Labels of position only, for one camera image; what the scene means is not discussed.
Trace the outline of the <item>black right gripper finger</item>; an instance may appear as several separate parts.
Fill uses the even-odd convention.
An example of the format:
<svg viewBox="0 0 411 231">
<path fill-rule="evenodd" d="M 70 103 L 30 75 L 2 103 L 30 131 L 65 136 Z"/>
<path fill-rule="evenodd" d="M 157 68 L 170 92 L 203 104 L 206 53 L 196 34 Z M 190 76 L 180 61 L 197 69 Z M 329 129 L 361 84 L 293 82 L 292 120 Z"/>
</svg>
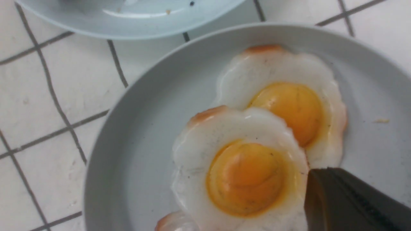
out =
<svg viewBox="0 0 411 231">
<path fill-rule="evenodd" d="M 409 207 L 342 168 L 311 169 L 304 212 L 309 231 L 409 231 Z"/>
</svg>

